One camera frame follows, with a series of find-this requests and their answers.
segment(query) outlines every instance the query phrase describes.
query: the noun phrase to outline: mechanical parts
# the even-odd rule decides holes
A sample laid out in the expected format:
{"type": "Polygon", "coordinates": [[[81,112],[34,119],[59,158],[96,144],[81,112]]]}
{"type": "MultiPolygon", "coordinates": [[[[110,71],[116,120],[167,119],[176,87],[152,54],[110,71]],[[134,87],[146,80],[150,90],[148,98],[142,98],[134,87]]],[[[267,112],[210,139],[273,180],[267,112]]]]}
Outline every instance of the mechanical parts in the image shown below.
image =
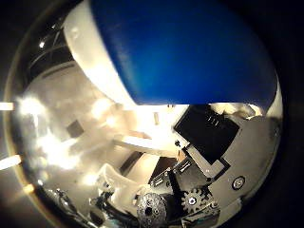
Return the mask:
{"type": "Polygon", "coordinates": [[[244,185],[244,183],[245,183],[245,178],[244,177],[238,177],[232,183],[232,188],[234,190],[239,190],[244,185]]]}
{"type": "Polygon", "coordinates": [[[167,219],[165,199],[156,193],[145,194],[138,204],[137,215],[143,227],[160,227],[167,219]]]}
{"type": "Polygon", "coordinates": [[[181,205],[183,210],[187,211],[188,214],[195,213],[201,210],[206,199],[206,196],[198,188],[192,189],[190,192],[185,192],[184,197],[181,198],[181,205]]]}

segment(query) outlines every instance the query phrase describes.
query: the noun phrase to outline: metal gear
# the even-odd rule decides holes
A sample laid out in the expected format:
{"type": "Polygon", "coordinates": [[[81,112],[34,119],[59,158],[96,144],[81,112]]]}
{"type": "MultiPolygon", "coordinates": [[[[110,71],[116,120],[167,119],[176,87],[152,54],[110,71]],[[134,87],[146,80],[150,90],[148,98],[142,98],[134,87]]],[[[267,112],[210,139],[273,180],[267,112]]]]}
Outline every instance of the metal gear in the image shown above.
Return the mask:
{"type": "Polygon", "coordinates": [[[184,193],[184,198],[181,198],[181,205],[183,210],[188,214],[198,212],[204,205],[205,196],[200,189],[194,188],[190,192],[184,193]]]}

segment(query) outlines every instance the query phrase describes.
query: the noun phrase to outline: black component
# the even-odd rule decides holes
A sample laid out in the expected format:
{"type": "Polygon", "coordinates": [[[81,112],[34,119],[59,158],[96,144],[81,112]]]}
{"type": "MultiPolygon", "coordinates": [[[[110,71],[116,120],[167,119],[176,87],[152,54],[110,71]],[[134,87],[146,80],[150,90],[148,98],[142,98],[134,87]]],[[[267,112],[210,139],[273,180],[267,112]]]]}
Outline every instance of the black component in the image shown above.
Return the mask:
{"type": "Polygon", "coordinates": [[[91,220],[94,222],[94,224],[96,224],[98,226],[103,225],[104,221],[99,216],[97,216],[94,212],[90,211],[89,216],[90,216],[91,220]]]}
{"type": "Polygon", "coordinates": [[[98,198],[96,202],[96,206],[105,211],[110,219],[117,220],[121,227],[127,227],[127,228],[135,228],[140,227],[140,224],[138,220],[131,215],[130,213],[125,214],[117,210],[115,207],[113,207],[110,203],[108,203],[107,199],[111,196],[111,193],[103,192],[101,196],[98,198]]]}
{"type": "Polygon", "coordinates": [[[178,146],[178,147],[181,147],[180,141],[175,141],[175,142],[174,142],[174,145],[175,145],[175,146],[178,146]]]}
{"type": "Polygon", "coordinates": [[[176,182],[182,192],[188,192],[193,188],[199,188],[211,183],[190,158],[184,159],[173,170],[175,170],[176,182]]]}
{"type": "Polygon", "coordinates": [[[71,123],[67,128],[66,128],[70,138],[78,138],[84,133],[84,130],[80,123],[76,120],[73,123],[71,123]]]}
{"type": "Polygon", "coordinates": [[[143,155],[142,152],[134,152],[130,155],[130,157],[123,163],[120,168],[120,172],[123,176],[126,176],[134,164],[139,160],[139,158],[143,155]]]}
{"type": "Polygon", "coordinates": [[[238,125],[213,111],[209,104],[190,105],[174,129],[213,163],[238,133],[238,125]]]}
{"type": "Polygon", "coordinates": [[[147,193],[141,197],[137,215],[143,227],[161,227],[167,221],[165,198],[156,193],[147,193]]]}
{"type": "Polygon", "coordinates": [[[151,182],[155,177],[157,177],[159,174],[161,174],[168,167],[173,167],[176,163],[177,163],[176,159],[160,157],[160,159],[159,159],[158,163],[156,164],[156,167],[153,171],[153,174],[151,175],[151,179],[149,182],[151,182]]]}
{"type": "Polygon", "coordinates": [[[174,194],[171,180],[169,179],[169,172],[171,171],[164,171],[160,173],[150,182],[151,189],[154,193],[171,195],[174,194]]]}

